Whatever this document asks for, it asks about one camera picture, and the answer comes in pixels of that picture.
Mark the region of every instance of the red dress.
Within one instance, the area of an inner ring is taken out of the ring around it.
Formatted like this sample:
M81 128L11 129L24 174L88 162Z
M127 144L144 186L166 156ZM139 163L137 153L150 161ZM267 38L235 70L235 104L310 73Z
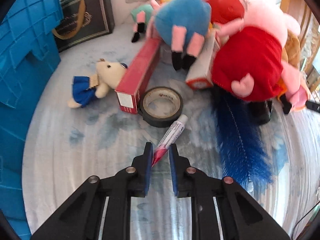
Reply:
M279 94L278 82L283 70L282 46L278 39L256 27L247 26L231 36L217 52L212 67L212 82L231 90L233 80L249 73L254 79L252 93L245 101L265 101Z

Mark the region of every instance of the white and red box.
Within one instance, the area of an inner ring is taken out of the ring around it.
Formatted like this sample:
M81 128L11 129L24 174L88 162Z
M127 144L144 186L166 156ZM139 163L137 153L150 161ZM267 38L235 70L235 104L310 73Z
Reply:
M120 109L137 114L140 95L147 88L150 77L158 65L161 39L149 38L133 59L115 91Z
M186 84L193 90L205 89L213 86L211 69L214 58L220 49L219 38L215 29L207 34L199 57L192 64L186 77Z

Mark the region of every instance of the gold ribbon handle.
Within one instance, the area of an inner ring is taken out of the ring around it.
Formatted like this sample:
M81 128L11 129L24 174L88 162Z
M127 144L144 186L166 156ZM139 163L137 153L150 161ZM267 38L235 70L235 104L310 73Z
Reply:
M53 32L54 36L56 36L57 38L59 38L61 40L67 40L67 39L74 37L79 32L79 30L81 29L81 27L83 25L84 13L85 13L85 2L84 2L84 0L80 0L79 10L78 10L77 27L73 31L71 31L70 33L67 33L65 35L60 35L57 33L56 29L53 29L52 32Z

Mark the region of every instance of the beige plush toy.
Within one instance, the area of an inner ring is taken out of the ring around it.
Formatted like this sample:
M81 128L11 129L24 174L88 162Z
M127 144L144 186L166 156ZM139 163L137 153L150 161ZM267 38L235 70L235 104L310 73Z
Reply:
M74 76L70 108L85 107L96 98L105 97L110 88L115 89L127 71L128 66L119 62L108 62L101 58L96 63L97 73L90 76Z

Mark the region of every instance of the black cable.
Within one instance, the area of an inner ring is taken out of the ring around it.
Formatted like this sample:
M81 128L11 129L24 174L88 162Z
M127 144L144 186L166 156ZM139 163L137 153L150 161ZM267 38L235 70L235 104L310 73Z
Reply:
M311 209L308 211L308 213L305 214L305 215L296 223L296 225L294 226L294 228L293 228L293 230L292 230L292 233L291 233L291 240L293 240L293 233L294 233L297 225L298 225L312 210L314 210L315 207L316 207L317 205L319 205L319 204L320 204L320 201L318 201L318 203L317 203L313 208L311 208Z

